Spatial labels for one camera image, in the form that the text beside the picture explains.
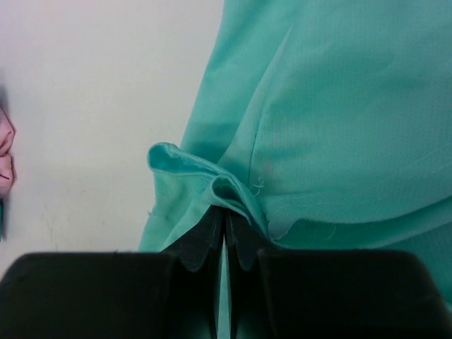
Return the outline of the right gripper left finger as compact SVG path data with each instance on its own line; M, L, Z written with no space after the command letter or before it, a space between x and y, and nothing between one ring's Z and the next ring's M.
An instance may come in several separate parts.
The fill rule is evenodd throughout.
M213 206L163 251L176 259L163 338L217 338L222 246L223 211Z

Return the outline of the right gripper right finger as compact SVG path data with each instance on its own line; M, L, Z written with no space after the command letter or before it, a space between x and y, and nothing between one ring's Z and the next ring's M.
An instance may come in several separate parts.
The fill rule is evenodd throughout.
M269 241L236 212L225 216L232 338L273 338L268 294Z

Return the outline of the mint green t-shirt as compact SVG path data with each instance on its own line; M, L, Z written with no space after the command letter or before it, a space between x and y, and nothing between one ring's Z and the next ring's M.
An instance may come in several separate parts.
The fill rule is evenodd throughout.
M270 242L273 338L451 337L451 2L226 1L141 251L223 211Z

